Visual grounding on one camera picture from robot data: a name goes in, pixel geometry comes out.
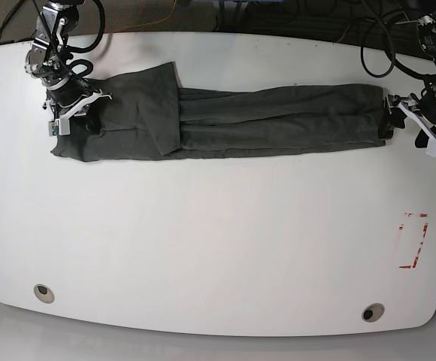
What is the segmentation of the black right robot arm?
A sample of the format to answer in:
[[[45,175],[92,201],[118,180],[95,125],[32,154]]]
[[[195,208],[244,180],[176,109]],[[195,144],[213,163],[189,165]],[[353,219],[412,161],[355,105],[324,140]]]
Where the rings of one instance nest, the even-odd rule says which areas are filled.
[[[100,1],[99,29],[95,40],[87,47],[68,44],[69,33],[79,21],[78,6],[82,1],[48,1],[38,9],[36,35],[31,50],[26,55],[26,73],[39,79],[46,88],[43,108],[50,114],[48,123],[51,136],[71,134],[71,121],[85,117],[92,103],[102,98],[112,98],[110,93],[95,87],[86,78],[93,64],[85,59],[75,59],[75,54],[89,53],[101,42],[105,30],[105,12]]]

